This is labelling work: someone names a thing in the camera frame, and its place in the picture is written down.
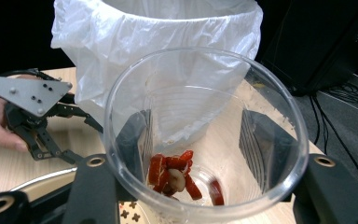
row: silver metal plate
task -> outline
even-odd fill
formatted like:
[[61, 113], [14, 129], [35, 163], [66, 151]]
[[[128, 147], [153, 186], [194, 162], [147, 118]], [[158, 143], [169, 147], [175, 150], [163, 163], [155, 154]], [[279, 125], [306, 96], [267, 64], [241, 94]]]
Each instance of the silver metal plate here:
[[39, 118], [71, 88], [69, 82], [0, 77], [0, 97]]

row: finger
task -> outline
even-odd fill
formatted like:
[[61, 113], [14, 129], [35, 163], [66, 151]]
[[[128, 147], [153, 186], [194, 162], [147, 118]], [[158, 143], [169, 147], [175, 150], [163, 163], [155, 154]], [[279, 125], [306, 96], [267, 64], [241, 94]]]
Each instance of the finger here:
[[9, 132], [0, 126], [0, 146], [15, 149], [18, 151], [28, 151], [28, 146], [18, 135]]

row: black cabinet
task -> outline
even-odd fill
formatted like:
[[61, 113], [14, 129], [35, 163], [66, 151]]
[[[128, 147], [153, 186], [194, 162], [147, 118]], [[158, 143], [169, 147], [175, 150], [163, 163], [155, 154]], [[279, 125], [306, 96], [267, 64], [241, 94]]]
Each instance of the black cabinet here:
[[358, 74], [358, 0], [258, 2], [265, 20], [256, 60], [292, 94], [311, 93]]

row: gray carpet floor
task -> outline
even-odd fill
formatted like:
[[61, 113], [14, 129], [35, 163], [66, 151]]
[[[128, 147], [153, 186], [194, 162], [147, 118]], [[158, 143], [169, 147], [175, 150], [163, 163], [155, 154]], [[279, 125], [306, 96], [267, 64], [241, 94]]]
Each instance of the gray carpet floor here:
[[316, 93], [320, 108], [337, 134], [326, 119], [322, 120], [321, 111], [313, 102], [318, 116], [316, 119], [309, 96], [296, 97], [296, 101], [306, 121], [310, 141], [314, 142], [319, 133], [315, 145], [327, 156], [341, 161], [353, 180], [358, 181], [358, 89], [348, 88], [352, 87], [351, 84], [358, 88], [358, 76], [353, 75], [347, 84], [344, 91], [335, 88], [335, 91]]

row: light wood tabletop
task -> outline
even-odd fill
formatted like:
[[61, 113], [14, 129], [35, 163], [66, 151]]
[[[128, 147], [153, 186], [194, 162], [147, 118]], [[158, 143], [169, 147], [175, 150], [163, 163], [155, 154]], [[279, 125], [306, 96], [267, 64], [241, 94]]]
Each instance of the light wood tabletop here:
[[[71, 82], [76, 91], [76, 69], [64, 68], [44, 71], [52, 77], [60, 77]], [[71, 149], [80, 156], [86, 157], [104, 153], [101, 136], [82, 118], [50, 118], [48, 132], [62, 150]], [[321, 153], [319, 148], [310, 142], [310, 152]], [[74, 167], [60, 159], [34, 161], [29, 153], [21, 153], [0, 147], [0, 192], [16, 188], [43, 175], [67, 170]], [[278, 203], [267, 211], [249, 217], [241, 223], [296, 223], [293, 215], [293, 202]]]

